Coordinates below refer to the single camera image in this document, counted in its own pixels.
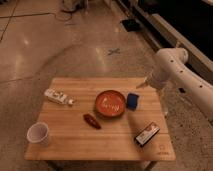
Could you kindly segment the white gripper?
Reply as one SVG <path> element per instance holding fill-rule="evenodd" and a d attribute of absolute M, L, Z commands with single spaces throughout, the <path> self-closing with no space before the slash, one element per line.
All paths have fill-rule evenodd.
<path fill-rule="evenodd" d="M 146 78 L 146 82 L 139 84 L 136 86 L 136 89 L 144 88 L 147 85 L 155 89 L 162 89 L 166 84 L 166 74 L 161 70 L 154 69 Z"/>

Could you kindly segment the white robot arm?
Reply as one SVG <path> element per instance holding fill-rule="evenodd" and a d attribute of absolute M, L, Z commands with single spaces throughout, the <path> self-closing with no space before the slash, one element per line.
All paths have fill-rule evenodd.
<path fill-rule="evenodd" d="M 185 63 L 188 60 L 188 52 L 185 48 L 162 48 L 154 55 L 156 62 L 153 70 L 145 77 L 137 88 L 149 85 L 161 90 L 168 79 L 179 84 L 200 111 L 213 120 L 213 85 L 189 70 Z"/>

